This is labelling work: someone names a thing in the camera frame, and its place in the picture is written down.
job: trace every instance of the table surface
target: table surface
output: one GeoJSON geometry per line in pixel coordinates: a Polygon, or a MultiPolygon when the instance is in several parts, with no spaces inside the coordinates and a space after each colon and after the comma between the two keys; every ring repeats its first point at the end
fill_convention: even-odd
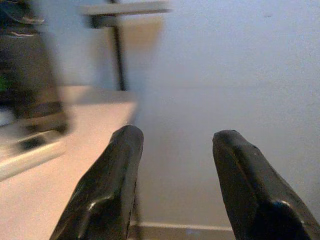
{"type": "Polygon", "coordinates": [[[60,91],[72,127],[62,138],[66,151],[0,182],[1,240],[48,240],[80,178],[137,108],[130,92],[88,86],[60,91]]]}

